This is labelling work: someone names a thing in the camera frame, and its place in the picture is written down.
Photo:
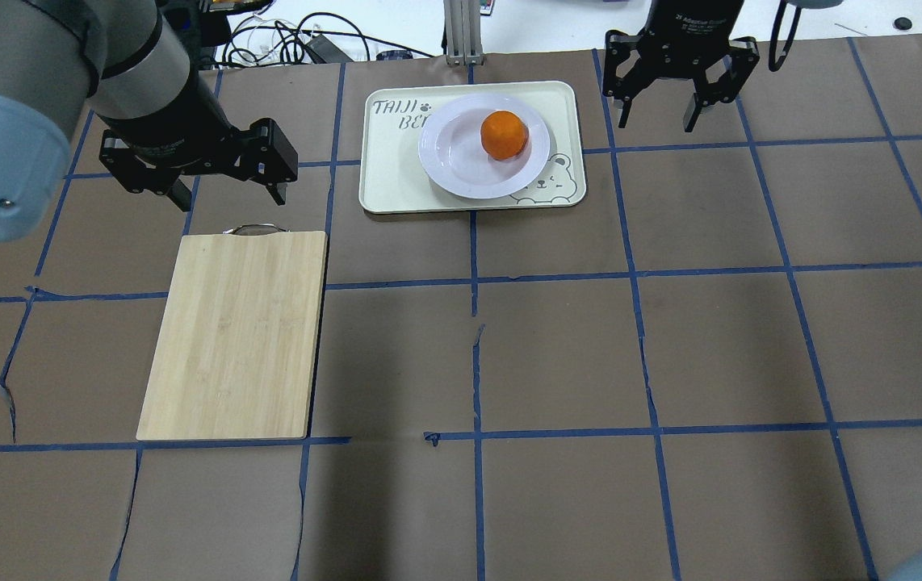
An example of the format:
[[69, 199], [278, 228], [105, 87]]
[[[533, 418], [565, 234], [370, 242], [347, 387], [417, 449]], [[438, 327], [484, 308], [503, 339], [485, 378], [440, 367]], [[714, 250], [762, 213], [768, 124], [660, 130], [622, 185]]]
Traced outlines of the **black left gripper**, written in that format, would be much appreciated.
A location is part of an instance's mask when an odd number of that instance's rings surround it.
[[277, 122], [233, 125], [198, 73], [187, 73], [158, 110], [137, 117], [100, 111], [99, 118], [107, 126], [99, 148], [107, 172], [133, 194], [165, 194], [181, 212], [191, 212], [193, 199], [184, 176], [261, 184], [277, 206], [287, 203], [287, 185], [299, 179], [298, 152]]

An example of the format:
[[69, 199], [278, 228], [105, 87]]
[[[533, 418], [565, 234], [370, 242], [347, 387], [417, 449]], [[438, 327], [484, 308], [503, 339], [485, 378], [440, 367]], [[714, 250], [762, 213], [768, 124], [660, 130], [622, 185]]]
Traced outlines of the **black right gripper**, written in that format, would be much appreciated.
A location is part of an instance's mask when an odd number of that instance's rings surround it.
[[[644, 28], [634, 36], [608, 30], [601, 92], [621, 106], [626, 128], [632, 100], [657, 78], [689, 78], [694, 86], [684, 132], [694, 131], [705, 109], [734, 102], [760, 60], [755, 37], [731, 40], [743, 1], [653, 1]], [[708, 71], [726, 61], [710, 81]]]

